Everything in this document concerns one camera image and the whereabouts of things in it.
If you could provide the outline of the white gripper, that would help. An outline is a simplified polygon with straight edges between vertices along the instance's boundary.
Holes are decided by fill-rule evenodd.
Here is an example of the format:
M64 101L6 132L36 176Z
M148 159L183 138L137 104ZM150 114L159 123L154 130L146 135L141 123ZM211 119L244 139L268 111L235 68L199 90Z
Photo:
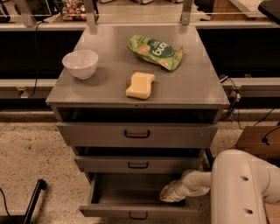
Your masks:
M160 193L160 200L167 203L178 202L186 198L185 185L181 180L173 180Z

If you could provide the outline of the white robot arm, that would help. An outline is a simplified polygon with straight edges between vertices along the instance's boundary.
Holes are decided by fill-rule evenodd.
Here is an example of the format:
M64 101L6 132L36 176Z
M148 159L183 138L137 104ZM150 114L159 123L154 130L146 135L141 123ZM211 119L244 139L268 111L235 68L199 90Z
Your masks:
M224 150L211 171L186 170L160 199L211 196L211 224L267 224L266 203L280 201L280 168L242 150Z

